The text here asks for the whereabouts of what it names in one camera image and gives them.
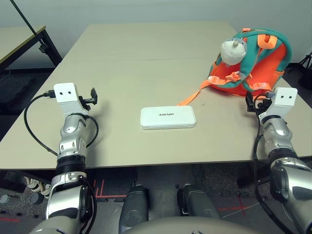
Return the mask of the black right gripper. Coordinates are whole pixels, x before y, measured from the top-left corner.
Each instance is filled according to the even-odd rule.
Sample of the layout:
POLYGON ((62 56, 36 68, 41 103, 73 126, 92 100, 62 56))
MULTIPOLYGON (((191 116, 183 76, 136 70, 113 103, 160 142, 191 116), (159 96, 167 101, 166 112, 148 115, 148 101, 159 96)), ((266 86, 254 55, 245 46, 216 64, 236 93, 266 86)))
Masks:
POLYGON ((247 112, 255 112, 256 114, 262 114, 267 111, 267 109, 271 105, 271 99, 262 99, 261 101, 257 102, 260 97, 256 97, 254 99, 251 92, 247 92, 245 96, 247 112))

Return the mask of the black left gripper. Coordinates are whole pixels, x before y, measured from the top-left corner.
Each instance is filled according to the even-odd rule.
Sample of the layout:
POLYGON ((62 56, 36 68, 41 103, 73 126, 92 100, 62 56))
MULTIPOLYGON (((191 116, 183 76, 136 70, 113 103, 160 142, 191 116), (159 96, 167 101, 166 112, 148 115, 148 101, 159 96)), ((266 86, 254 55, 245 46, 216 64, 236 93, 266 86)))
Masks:
POLYGON ((97 95, 95 88, 91 89, 90 94, 91 94, 91 98, 84 99, 82 96, 78 97, 82 107, 85 110, 91 110, 91 107, 89 106, 90 103, 96 105, 98 102, 98 95, 97 95))

